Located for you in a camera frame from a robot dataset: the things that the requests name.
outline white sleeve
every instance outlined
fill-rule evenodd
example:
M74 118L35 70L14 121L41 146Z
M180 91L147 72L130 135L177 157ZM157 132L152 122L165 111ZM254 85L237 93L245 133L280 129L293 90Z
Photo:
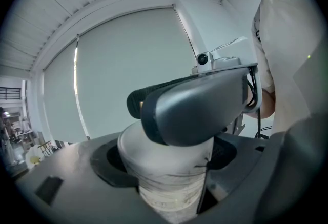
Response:
M273 79L271 76L271 72L269 69L268 60L265 57L264 50L262 48L262 44L257 38L256 30L255 30L255 24L252 24L252 34L253 34L253 42L254 42L254 48L256 52L256 57L258 61L258 70L260 74L260 80L262 89L265 89L269 93L272 93L275 91L275 85L273 83Z

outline metal railing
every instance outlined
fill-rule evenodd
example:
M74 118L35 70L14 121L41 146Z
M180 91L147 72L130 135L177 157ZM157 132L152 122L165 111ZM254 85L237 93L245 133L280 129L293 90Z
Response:
M0 100L21 99L21 89L0 87Z

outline white container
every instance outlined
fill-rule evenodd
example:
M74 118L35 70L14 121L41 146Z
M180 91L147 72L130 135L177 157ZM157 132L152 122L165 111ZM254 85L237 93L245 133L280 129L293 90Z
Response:
M138 121L118 138L118 150L129 174L139 179L144 201L170 223L197 216L210 161L213 138L192 147L150 141Z

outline camera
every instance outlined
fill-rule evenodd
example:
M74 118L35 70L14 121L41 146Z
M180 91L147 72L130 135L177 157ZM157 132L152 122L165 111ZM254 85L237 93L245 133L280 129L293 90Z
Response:
M205 54L201 54L199 57L198 57L198 59L197 59L197 61L198 61L198 63L200 64L200 65L205 65L206 63L207 63L207 61L209 60L209 58L208 58L208 56L207 55L205 55Z

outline person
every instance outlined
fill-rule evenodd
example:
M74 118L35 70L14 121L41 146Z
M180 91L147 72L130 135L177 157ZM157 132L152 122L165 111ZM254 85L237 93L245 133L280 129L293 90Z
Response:
M14 151L10 144L10 138L3 120L3 114L4 109L0 107L0 141L2 142L2 157L4 164L7 164L7 166L15 166L18 162L15 160Z
M326 36L325 19L314 0L261 0L252 32L263 95L261 118L275 113L272 133L286 131L311 114L295 75ZM256 113L250 116L257 118Z

